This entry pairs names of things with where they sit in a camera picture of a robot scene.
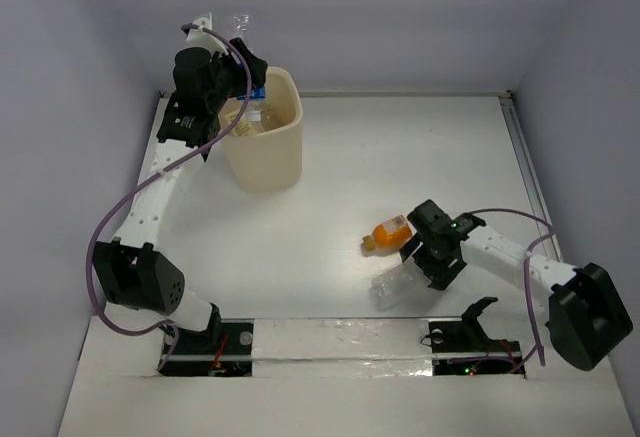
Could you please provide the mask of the crushed clear bottle white cap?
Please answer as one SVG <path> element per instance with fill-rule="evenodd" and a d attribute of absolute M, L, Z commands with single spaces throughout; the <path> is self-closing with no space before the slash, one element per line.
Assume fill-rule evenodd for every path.
<path fill-rule="evenodd" d="M 377 311 L 386 311 L 418 296 L 425 289 L 422 271 L 410 260 L 374 277 L 369 298 Z"/>

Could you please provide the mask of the large bottle yellow label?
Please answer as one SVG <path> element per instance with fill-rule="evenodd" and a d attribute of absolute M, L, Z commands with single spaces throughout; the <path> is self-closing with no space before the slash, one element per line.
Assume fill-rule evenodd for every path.
<path fill-rule="evenodd" d="M 272 118 L 269 113 L 260 108 L 248 109 L 231 130 L 235 137 L 247 137 L 265 133 L 272 128 Z"/>

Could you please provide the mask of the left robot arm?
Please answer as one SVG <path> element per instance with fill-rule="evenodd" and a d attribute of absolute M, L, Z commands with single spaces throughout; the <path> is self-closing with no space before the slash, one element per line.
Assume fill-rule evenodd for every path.
<path fill-rule="evenodd" d="M 222 44 L 223 51 L 191 46 L 176 54 L 175 90 L 156 134 L 149 173 L 116 205 L 129 204 L 131 214 L 111 241 L 93 236 L 86 256 L 93 303 L 102 293 L 110 303 L 153 312 L 161 318 L 159 327 L 174 338 L 187 338 L 201 352 L 220 343 L 219 309 L 187 289 L 161 240 L 211 147 L 230 131 L 219 123 L 222 107 L 232 98 L 249 99 L 266 83 L 267 62 L 241 38 Z"/>

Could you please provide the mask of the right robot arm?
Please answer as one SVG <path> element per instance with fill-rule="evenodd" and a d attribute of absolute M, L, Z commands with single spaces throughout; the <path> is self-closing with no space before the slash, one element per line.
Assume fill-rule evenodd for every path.
<path fill-rule="evenodd" d="M 576 369 L 590 371 L 633 330 L 632 320 L 601 266 L 551 260 L 499 234 L 476 212 L 452 218 L 426 200 L 407 216 L 415 233 L 401 248 L 429 288 L 444 291 L 468 266 L 523 290 L 535 349 L 543 347 L 534 303 L 546 308 L 549 343 Z"/>

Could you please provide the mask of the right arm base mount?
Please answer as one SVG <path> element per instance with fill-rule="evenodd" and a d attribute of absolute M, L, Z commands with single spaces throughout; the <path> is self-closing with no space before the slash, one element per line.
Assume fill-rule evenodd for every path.
<path fill-rule="evenodd" d="M 479 318 L 497 302 L 483 297 L 469 305 L 460 317 L 430 321 L 419 343 L 432 351 L 435 376 L 508 375 L 525 373 L 517 341 L 487 335 Z"/>

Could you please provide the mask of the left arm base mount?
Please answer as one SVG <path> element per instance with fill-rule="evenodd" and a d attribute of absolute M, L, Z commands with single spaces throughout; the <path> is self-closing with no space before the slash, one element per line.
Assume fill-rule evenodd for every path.
<path fill-rule="evenodd" d="M 159 373 L 166 377 L 251 377 L 253 374 L 252 319 L 222 319 L 213 305 L 208 327 L 202 332 L 166 328 Z"/>

